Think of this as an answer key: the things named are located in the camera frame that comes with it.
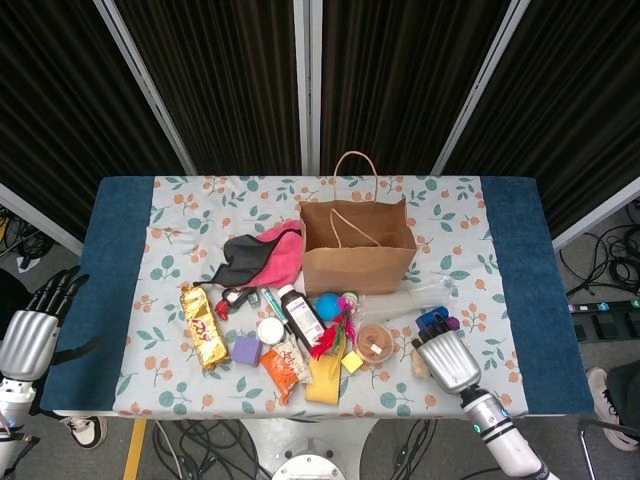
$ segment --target blue fabric border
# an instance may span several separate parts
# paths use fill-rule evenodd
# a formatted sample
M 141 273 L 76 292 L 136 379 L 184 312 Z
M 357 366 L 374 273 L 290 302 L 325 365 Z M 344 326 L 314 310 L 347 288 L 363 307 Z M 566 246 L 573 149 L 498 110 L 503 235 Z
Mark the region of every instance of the blue fabric border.
M 91 278 L 73 302 L 58 349 L 77 348 L 94 336 L 101 341 L 87 355 L 51 368 L 41 401 L 44 410 L 113 408 L 153 182 L 154 177 L 110 177 L 100 183 L 81 261 L 80 273 Z
M 593 411 L 551 237 L 531 178 L 481 177 L 529 413 Z

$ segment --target person's foot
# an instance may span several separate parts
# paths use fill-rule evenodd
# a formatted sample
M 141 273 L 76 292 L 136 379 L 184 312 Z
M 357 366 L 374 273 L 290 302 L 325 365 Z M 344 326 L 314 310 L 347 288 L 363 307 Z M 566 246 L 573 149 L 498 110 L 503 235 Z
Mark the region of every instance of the person's foot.
M 71 436 L 82 448 L 96 448 L 107 438 L 104 417 L 66 417 L 60 420 L 71 431 Z
M 606 423 L 620 425 L 620 417 L 618 417 L 616 407 L 611 401 L 609 387 L 607 387 L 607 372 L 599 367 L 592 368 L 587 372 L 587 382 L 593 396 L 598 418 Z M 609 430 L 608 428 L 603 428 L 602 430 L 609 443 L 618 450 L 633 452 L 638 449 L 638 442 L 624 433 Z

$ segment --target floral tablecloth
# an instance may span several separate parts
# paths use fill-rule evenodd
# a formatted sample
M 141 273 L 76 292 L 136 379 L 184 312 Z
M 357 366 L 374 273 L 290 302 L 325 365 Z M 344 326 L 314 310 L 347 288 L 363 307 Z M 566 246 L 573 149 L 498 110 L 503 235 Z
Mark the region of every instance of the floral tablecloth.
M 375 178 L 338 177 L 338 198 L 371 200 Z M 308 403 L 296 387 L 289 405 L 259 366 L 230 362 L 203 372 L 180 307 L 180 290 L 208 280 L 224 262 L 222 246 L 237 235 L 259 234 L 298 218 L 298 201 L 333 198 L 332 177 L 156 177 L 120 380 L 113 410 L 154 418 L 212 417 L 425 417 L 461 416 L 459 399 L 431 379 L 411 372 L 415 314 L 391 320 L 395 353 L 379 368 L 344 369 L 338 406 Z M 447 305 L 462 321 L 472 354 L 483 369 L 481 384 L 514 415 L 527 403 L 511 334 L 499 265 L 478 177 L 391 176 L 378 178 L 378 200 L 405 196 L 407 223 L 418 252 L 406 272 L 406 288 L 449 276 Z M 221 290 L 207 287 L 213 304 Z M 220 322 L 230 348 L 238 335 L 256 335 L 268 316 L 247 304 Z

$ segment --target bag handle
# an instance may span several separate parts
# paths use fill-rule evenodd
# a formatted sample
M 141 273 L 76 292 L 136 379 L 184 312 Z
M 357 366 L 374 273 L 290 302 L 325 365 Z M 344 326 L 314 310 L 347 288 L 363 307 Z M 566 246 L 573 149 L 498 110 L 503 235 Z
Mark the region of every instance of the bag handle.
M 336 168 L 333 171 L 333 199 L 334 200 L 338 199 L 338 192 L 336 191 L 336 183 L 337 183 L 336 177 L 338 176 L 338 169 L 340 168 L 340 164 L 342 163 L 342 161 L 349 155 L 359 155 L 363 157 L 367 162 L 369 162 L 369 165 L 371 166 L 371 170 L 373 170 L 373 175 L 374 177 L 376 177 L 376 188 L 375 188 L 375 193 L 373 194 L 373 201 L 377 202 L 378 201 L 378 172 L 376 172 L 376 167 L 373 165 L 373 162 L 371 161 L 371 159 L 367 157 L 364 153 L 358 152 L 357 150 L 349 150 L 348 152 L 344 152 L 340 157 L 340 160 L 338 160 L 338 163 L 336 163 Z
M 340 237 L 338 236 L 338 232 L 336 231 L 336 226 L 335 223 L 333 222 L 333 214 L 336 214 L 336 216 L 342 220 L 344 223 L 346 223 L 347 225 L 349 225 L 351 228 L 353 228 L 356 232 L 358 232 L 359 234 L 361 234 L 363 237 L 365 237 L 367 240 L 371 240 L 373 243 L 375 243 L 377 246 L 381 247 L 382 245 L 380 245 L 380 243 L 375 239 L 370 237 L 369 235 L 367 235 L 366 233 L 364 233 L 362 230 L 360 230 L 358 227 L 356 227 L 353 223 L 351 223 L 349 220 L 347 220 L 346 218 L 344 218 L 342 215 L 340 215 L 335 208 L 331 209 L 331 213 L 329 214 L 329 220 L 331 221 L 331 229 L 333 230 L 333 234 L 336 236 L 336 240 L 338 240 L 338 248 L 342 248 L 342 242 L 340 241 Z

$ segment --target purple cube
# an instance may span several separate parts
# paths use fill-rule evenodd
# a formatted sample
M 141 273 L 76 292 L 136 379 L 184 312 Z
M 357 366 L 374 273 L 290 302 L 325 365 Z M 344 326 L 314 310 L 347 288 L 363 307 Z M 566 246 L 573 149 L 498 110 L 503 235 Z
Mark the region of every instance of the purple cube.
M 240 335 L 236 337 L 236 343 L 231 352 L 231 360 L 257 367 L 261 352 L 262 343 L 260 343 L 260 340 Z

